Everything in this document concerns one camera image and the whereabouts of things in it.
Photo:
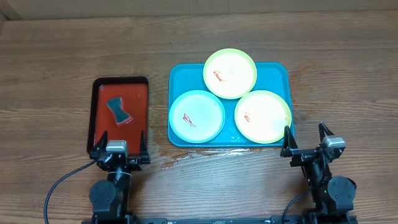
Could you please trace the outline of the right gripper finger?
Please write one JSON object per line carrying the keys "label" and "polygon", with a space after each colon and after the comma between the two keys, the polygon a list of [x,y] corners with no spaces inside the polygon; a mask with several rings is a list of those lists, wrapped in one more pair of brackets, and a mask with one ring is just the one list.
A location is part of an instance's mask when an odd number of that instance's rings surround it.
{"label": "right gripper finger", "polygon": [[284,128],[284,140],[281,149],[282,156],[293,156],[295,152],[298,151],[297,143],[295,142],[294,136],[289,128],[285,126]]}
{"label": "right gripper finger", "polygon": [[326,142],[327,139],[335,136],[323,122],[319,123],[318,129],[321,142]]}

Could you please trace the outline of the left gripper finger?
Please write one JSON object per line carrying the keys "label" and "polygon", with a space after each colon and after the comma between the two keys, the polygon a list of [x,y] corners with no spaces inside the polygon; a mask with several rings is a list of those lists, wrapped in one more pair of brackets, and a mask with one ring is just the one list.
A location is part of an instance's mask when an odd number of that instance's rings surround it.
{"label": "left gripper finger", "polygon": [[145,138],[144,131],[141,131],[139,154],[141,157],[147,157],[147,141]]}
{"label": "left gripper finger", "polygon": [[105,150],[107,143],[108,143],[108,132],[107,130],[105,130],[100,139],[93,146],[93,152],[101,152]]}

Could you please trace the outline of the yellow-green plate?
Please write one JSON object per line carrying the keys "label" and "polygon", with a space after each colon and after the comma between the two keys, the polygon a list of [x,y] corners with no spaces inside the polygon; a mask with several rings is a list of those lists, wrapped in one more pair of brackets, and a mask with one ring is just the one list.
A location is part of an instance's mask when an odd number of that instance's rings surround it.
{"label": "yellow-green plate", "polygon": [[286,126],[292,125],[292,112],[279,95],[266,90],[245,94],[234,110],[237,129],[248,140],[270,144],[284,137]]}
{"label": "yellow-green plate", "polygon": [[214,95],[233,100],[254,88],[257,68],[253,59],[242,50],[221,49],[206,60],[203,80]]}

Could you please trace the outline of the light blue plate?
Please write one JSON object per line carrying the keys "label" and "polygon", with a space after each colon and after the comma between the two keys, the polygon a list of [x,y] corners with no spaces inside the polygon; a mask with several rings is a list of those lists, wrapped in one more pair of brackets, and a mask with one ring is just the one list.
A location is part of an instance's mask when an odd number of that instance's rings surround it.
{"label": "light blue plate", "polygon": [[214,94],[192,90],[180,95],[171,105],[169,123],[182,140],[199,144],[214,139],[222,130],[225,110]]}

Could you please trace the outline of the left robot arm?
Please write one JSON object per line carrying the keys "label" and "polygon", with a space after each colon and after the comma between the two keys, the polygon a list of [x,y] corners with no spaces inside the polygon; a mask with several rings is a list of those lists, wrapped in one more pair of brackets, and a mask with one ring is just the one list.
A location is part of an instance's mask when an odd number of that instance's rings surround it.
{"label": "left robot arm", "polygon": [[107,178],[93,184],[89,192],[93,205],[93,216],[89,223],[125,223],[137,224],[141,221],[128,211],[131,172],[141,171],[144,164],[150,164],[147,141],[141,132],[139,157],[128,156],[125,140],[108,140],[105,131],[99,141],[91,148],[90,158],[107,172]]}

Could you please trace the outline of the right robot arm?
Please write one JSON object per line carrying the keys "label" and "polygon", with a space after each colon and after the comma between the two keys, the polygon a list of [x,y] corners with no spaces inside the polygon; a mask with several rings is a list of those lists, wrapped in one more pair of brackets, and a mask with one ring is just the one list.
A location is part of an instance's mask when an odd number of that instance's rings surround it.
{"label": "right robot arm", "polygon": [[[345,140],[333,134],[324,123],[318,125],[320,144],[313,149],[298,148],[288,126],[284,128],[281,157],[290,157],[291,167],[300,167],[308,182],[308,190],[296,196],[284,209],[275,223],[357,223],[349,215],[354,209],[356,183],[341,176],[332,176],[329,163],[339,158],[346,148]],[[310,194],[313,208],[305,209],[299,216],[287,216],[289,208],[299,199]]]}

